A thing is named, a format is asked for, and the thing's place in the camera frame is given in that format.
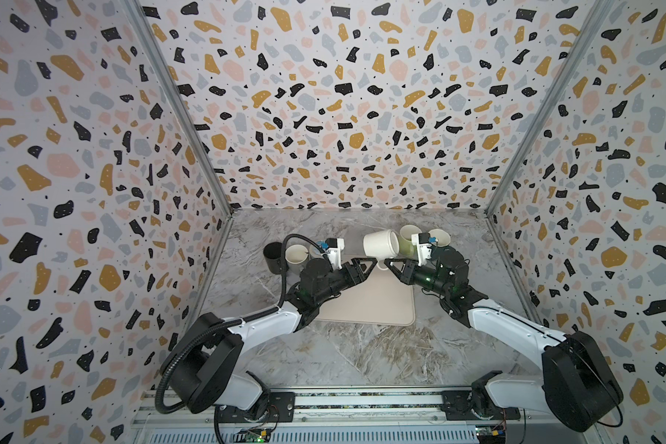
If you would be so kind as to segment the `dark green faceted mug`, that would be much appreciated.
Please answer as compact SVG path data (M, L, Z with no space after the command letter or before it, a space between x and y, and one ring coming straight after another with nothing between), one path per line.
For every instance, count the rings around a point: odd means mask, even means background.
M438 247L446 247L451 243L451 235L443 229L431 229L428 233Z

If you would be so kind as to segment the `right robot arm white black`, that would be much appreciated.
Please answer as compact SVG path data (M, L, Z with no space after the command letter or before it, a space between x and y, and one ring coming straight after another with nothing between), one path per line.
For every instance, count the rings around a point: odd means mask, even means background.
M470 284L469 262L455 249L385 265L399 282L438 297L450 318L506 344L539 369L534 377L487 373L472 383L465 410L479 418L508 408L544 412L585 432L621 409L623 392L590 335L550 329L502 307Z

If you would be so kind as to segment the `white cream mug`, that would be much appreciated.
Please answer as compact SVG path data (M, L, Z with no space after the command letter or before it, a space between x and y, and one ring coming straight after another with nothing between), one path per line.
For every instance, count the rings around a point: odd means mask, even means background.
M377 231L364 235L364 254L377 260L377 268L387 271L386 259L394 259L400 252L397 234L392 229Z

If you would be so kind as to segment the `light green mug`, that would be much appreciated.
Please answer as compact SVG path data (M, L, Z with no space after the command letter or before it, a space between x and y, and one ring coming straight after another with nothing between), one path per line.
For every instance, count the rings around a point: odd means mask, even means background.
M416 258L416 247L412 244L412 236L421 233L420 227L415 225L404 225L400 228L398 233L398 240L400 245L400 255L406 258Z

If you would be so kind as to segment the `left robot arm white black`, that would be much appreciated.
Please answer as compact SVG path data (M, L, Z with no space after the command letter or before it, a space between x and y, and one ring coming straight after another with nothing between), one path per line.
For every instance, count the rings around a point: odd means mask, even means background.
M172 414L182 408L199 414L213 405L245 412L253 420L268 409L270 389L249 372L234 374L242 354L279 336L304 329L325 303L371 276L377 260L355 257L333 268L329 260L310 260L280 305L244 317L203 314L177 342L160 368L155 409Z

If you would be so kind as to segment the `grey mug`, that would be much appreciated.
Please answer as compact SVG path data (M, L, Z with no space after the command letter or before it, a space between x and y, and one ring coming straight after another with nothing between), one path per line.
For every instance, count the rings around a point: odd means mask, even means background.
M309 250L301 244L289 246L285 251L285 260L291 270L300 273L309 260Z

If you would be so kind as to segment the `black mug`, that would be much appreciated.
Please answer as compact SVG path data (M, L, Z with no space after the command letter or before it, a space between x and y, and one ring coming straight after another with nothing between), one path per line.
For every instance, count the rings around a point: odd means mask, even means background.
M274 275L280 275L285 268L283 244L281 242L270 242L263 249L266 267Z

